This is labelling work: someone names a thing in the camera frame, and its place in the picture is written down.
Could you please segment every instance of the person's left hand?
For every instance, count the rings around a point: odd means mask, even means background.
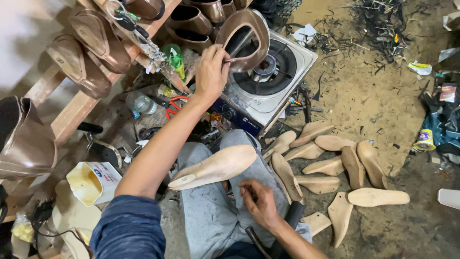
[[[227,83],[230,63],[222,65],[224,59],[230,59],[230,55],[221,44],[215,44],[203,51],[196,68],[194,95],[209,106],[219,98]]]

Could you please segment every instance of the hand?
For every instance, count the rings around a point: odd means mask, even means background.
[[[238,186],[240,187],[240,196],[243,197],[243,204],[247,206],[257,224],[269,232],[282,225],[284,220],[276,211],[273,191],[269,187],[255,179],[243,180]]]
[[[203,51],[201,60],[196,68],[196,90],[194,95],[211,106],[222,94],[229,74],[230,63],[222,65],[223,59],[230,55],[221,44],[215,44]]]

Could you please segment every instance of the white plastic container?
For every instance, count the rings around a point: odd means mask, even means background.
[[[121,175],[110,163],[79,162],[66,178],[75,197],[89,207],[112,200]]]

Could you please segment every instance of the blue long sleeve shirt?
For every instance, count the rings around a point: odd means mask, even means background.
[[[166,239],[160,227],[161,211],[149,198],[115,197],[94,228],[90,246],[96,259],[162,259]],[[219,259],[264,258],[256,246],[236,242]]]

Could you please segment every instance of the stove burner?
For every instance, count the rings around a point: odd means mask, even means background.
[[[254,67],[254,69],[249,72],[249,75],[251,79],[256,82],[266,82],[270,79],[275,70],[276,58],[268,54],[258,66]]]
[[[250,42],[243,46],[236,57],[252,54],[257,44]],[[286,44],[270,40],[268,55],[264,61],[249,73],[233,73],[235,82],[250,94],[270,95],[288,87],[295,75],[297,66],[294,53]]]

